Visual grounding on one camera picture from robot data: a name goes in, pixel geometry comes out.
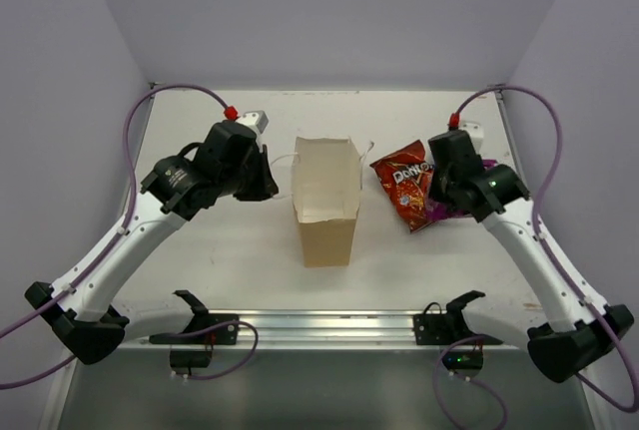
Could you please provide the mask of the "red Doritos chip bag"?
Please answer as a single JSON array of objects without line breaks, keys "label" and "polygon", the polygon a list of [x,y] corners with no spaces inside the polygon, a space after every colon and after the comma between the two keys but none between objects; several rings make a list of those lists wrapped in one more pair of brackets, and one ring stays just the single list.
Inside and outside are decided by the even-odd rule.
[{"label": "red Doritos chip bag", "polygon": [[433,166],[425,156],[422,141],[416,140],[369,165],[410,232],[437,221],[436,204],[429,198]]}]

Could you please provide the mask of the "purple snack bag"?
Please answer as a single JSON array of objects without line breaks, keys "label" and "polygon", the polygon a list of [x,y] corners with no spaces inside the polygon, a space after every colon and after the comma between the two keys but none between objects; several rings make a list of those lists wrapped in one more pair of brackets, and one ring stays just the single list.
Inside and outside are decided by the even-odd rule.
[{"label": "purple snack bag", "polygon": [[425,216],[428,224],[451,218],[468,217],[469,213],[448,207],[447,205],[437,202],[431,196],[425,201]]}]

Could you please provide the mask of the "brown paper bag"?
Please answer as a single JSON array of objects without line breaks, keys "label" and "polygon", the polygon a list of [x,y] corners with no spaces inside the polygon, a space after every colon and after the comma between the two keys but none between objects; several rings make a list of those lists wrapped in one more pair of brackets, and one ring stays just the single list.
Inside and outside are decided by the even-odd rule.
[{"label": "brown paper bag", "polygon": [[298,137],[291,194],[306,268],[349,265],[370,142],[359,151],[352,139]]}]

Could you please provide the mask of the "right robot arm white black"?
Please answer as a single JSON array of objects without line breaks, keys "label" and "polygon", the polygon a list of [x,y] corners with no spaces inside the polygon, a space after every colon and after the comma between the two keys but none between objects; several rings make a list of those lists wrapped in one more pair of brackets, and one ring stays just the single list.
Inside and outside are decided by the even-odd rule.
[{"label": "right robot arm white black", "polygon": [[534,200],[507,165],[486,168],[469,134],[448,131],[428,141],[434,160],[432,197],[471,215],[503,246],[546,316],[528,329],[528,353],[541,373],[561,383],[608,354],[634,323],[590,286],[534,215]]}]

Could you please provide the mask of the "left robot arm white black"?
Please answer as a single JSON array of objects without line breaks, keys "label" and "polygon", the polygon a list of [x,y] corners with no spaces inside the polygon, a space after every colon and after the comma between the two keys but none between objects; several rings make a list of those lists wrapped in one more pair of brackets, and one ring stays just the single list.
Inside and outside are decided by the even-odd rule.
[{"label": "left robot arm white black", "polygon": [[207,312],[188,291],[148,303],[116,296],[159,245],[218,199],[262,202],[278,193],[262,142],[267,125],[264,112],[247,112],[159,160],[134,188],[124,215],[74,268],[26,290],[27,301],[82,363],[95,364],[129,340],[203,328]]}]

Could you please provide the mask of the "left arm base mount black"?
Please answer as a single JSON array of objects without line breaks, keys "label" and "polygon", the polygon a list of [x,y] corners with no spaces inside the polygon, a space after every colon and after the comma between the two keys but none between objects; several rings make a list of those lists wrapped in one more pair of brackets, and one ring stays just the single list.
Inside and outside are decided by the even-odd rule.
[{"label": "left arm base mount black", "polygon": [[186,303],[191,311],[188,325],[177,334],[151,335],[155,345],[178,345],[169,352],[169,364],[180,375],[193,375],[195,370],[207,369],[216,345],[235,345],[238,337],[236,313],[210,313],[206,306],[188,290],[176,290],[174,295]]}]

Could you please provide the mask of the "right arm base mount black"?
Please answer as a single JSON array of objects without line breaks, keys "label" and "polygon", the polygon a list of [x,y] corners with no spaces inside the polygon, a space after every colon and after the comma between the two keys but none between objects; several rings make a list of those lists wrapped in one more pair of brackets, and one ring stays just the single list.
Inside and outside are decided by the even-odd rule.
[{"label": "right arm base mount black", "polygon": [[[445,348],[458,340],[474,336],[464,317],[462,310],[473,300],[483,298],[484,292],[472,290],[456,297],[442,306],[436,301],[412,316],[412,330],[416,345],[430,345]],[[455,347],[445,353],[443,366],[453,373],[464,377],[474,377],[483,368],[484,346],[498,346],[503,342],[491,336],[466,342],[470,349]]]}]

